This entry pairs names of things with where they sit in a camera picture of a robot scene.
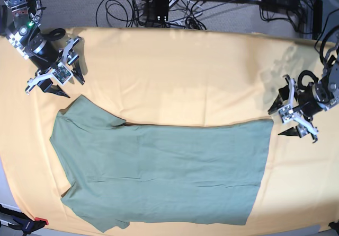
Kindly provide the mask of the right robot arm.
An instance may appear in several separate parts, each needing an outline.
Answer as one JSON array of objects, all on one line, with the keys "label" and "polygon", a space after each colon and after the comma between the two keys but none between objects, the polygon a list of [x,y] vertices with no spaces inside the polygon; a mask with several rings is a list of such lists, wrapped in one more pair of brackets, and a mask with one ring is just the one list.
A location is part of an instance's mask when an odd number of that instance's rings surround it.
[{"label": "right robot arm", "polygon": [[[69,38],[66,46],[56,49],[53,42],[65,36],[62,28],[42,33],[40,24],[44,12],[41,0],[3,0],[1,7],[1,35],[11,45],[37,67],[34,78],[28,80],[26,93],[38,86],[45,93],[65,96],[62,86],[70,79],[84,84],[79,55],[74,47],[81,37]],[[124,22],[132,25],[155,26],[161,28],[178,27],[177,21],[169,21],[168,13],[175,0],[128,0],[130,12]],[[295,12],[300,8],[300,0],[247,0],[257,2],[270,11]]]}]

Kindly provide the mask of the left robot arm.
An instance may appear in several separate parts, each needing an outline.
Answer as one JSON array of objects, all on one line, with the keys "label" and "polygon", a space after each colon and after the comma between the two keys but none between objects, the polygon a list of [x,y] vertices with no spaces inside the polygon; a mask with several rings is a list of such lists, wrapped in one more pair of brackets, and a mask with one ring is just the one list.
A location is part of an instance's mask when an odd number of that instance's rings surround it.
[{"label": "left robot arm", "polygon": [[319,58],[323,65],[321,78],[309,71],[302,71],[293,85],[292,101],[297,102],[294,111],[299,112],[307,120],[323,110],[328,110],[338,103],[338,43],[324,53],[329,38],[338,32],[338,26],[333,27],[324,37]]}]

